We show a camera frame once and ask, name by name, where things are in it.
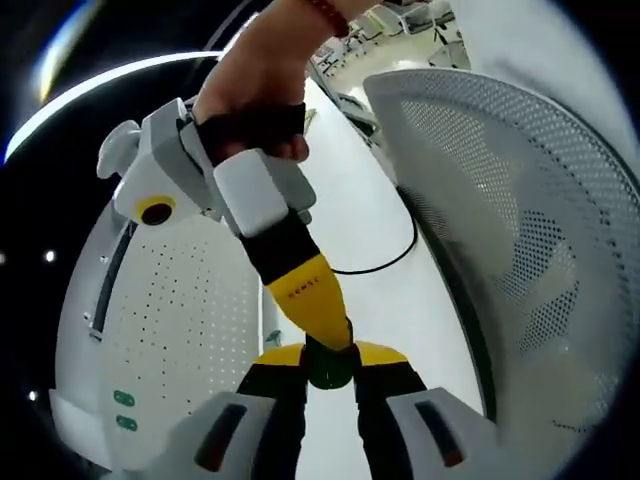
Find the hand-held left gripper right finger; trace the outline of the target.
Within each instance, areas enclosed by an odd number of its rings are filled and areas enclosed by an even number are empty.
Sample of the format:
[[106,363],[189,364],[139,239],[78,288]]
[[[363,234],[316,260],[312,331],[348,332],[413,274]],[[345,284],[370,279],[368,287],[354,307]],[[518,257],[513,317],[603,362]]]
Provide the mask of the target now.
[[443,389],[429,390],[407,357],[355,343],[358,432],[373,479],[502,479],[492,423]]

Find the person's right hand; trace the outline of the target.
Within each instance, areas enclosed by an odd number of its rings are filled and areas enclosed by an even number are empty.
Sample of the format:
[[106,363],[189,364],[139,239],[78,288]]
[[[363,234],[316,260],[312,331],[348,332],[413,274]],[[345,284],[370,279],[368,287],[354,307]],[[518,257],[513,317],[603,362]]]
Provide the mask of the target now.
[[226,114],[299,105],[306,65],[369,1],[274,1],[211,71],[193,106],[198,124]]

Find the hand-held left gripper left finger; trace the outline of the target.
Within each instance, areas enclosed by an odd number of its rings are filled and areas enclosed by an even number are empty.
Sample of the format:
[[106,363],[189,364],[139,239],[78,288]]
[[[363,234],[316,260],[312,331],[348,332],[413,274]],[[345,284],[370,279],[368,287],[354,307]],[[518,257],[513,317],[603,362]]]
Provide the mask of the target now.
[[305,434],[304,345],[261,355],[171,432],[171,479],[293,479]]

